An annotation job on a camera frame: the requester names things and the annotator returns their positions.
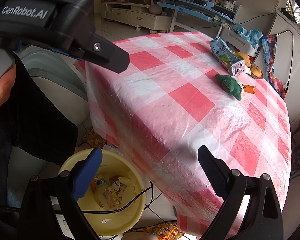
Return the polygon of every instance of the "silver bolt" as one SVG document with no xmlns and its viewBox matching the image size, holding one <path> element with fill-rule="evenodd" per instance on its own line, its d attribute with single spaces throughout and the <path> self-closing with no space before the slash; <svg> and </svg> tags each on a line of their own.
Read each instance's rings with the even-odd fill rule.
<svg viewBox="0 0 300 240">
<path fill-rule="evenodd" d="M 266 173 L 264 173 L 264 174 L 262 175 L 262 177 L 263 177 L 264 179 L 266 179 L 266 180 L 269 180 L 269 179 L 270 179 L 270 176 L 269 176 L 268 174 L 266 174 Z"/>
<path fill-rule="evenodd" d="M 94 51 L 100 51 L 101 50 L 101 43 L 96 42 L 95 44 L 93 44 L 93 50 Z"/>
<path fill-rule="evenodd" d="M 234 176 L 239 176 L 240 175 L 240 171 L 238 171 L 237 169 L 233 169 L 231 171 L 231 173 L 234 175 Z"/>
<path fill-rule="evenodd" d="M 63 178 L 68 177 L 69 176 L 69 171 L 62 171 L 60 173 L 60 176 L 63 177 Z"/>
<path fill-rule="evenodd" d="M 33 175 L 32 177 L 31 177 L 31 181 L 36 181 L 38 179 L 38 175 Z"/>
</svg>

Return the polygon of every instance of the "tablecloth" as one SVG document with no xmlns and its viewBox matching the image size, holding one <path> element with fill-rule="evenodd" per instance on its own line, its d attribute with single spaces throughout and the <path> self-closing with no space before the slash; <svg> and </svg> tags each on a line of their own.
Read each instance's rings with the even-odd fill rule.
<svg viewBox="0 0 300 240">
<path fill-rule="evenodd" d="M 120 74 L 78 61 L 86 76 L 94 130 L 118 146 L 176 207 L 179 228 L 201 236 L 218 212 L 215 195 L 197 160 L 206 145 L 231 169 L 268 173 L 283 208 L 290 177 L 291 134 L 286 105 L 264 80 L 238 101 L 215 74 L 227 74 L 203 33 L 160 33 L 117 41 L 130 54 Z M 230 235 L 239 229 L 245 196 Z"/>
</svg>

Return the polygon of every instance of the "knitted slipper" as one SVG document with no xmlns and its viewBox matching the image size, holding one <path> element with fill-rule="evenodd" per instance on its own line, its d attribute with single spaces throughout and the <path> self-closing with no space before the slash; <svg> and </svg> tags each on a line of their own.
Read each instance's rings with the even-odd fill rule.
<svg viewBox="0 0 300 240">
<path fill-rule="evenodd" d="M 79 146 L 83 143 L 89 144 L 91 148 L 98 147 L 102 149 L 107 143 L 107 140 L 103 139 L 100 135 L 95 133 L 93 129 L 90 129 L 84 134 L 84 136 L 82 136 L 79 142 Z"/>
<path fill-rule="evenodd" d="M 131 232 L 147 232 L 154 234 L 159 240 L 175 240 L 181 238 L 185 233 L 182 233 L 177 227 L 176 221 L 162 222 L 160 224 L 147 227 L 147 228 L 137 228 L 131 229 L 124 234 Z"/>
</svg>

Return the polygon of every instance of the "pen holder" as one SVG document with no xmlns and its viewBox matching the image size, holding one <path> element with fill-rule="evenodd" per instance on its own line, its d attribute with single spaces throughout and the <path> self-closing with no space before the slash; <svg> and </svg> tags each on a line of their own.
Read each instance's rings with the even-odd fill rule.
<svg viewBox="0 0 300 240">
<path fill-rule="evenodd" d="M 228 9 L 230 9 L 230 10 L 232 10 L 232 11 L 233 11 L 233 8 L 234 8 L 234 4 L 233 4 L 233 3 L 230 3 L 230 2 L 228 2 L 228 1 L 226 1 L 226 0 L 223 0 L 223 1 L 221 2 L 221 6 L 223 6 L 223 7 L 225 7 L 225 8 L 228 8 Z"/>
</svg>

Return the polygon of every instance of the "yellow trash bin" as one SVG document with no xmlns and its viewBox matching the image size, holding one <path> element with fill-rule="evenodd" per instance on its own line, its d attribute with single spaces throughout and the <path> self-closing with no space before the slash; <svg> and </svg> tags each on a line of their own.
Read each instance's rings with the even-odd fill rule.
<svg viewBox="0 0 300 240">
<path fill-rule="evenodd" d="M 72 155 L 62 165 L 61 171 L 70 171 L 78 161 L 85 160 L 92 149 L 83 150 Z M 143 181 L 136 169 L 117 153 L 102 149 L 102 163 L 97 173 L 107 173 L 128 177 L 132 180 L 136 195 L 144 190 Z M 91 227 L 99 236 L 114 236 L 131 229 L 142 216 L 146 194 L 138 197 L 124 210 L 112 214 L 84 214 Z M 93 198 L 89 187 L 84 197 L 77 201 L 81 210 L 102 211 Z"/>
</svg>

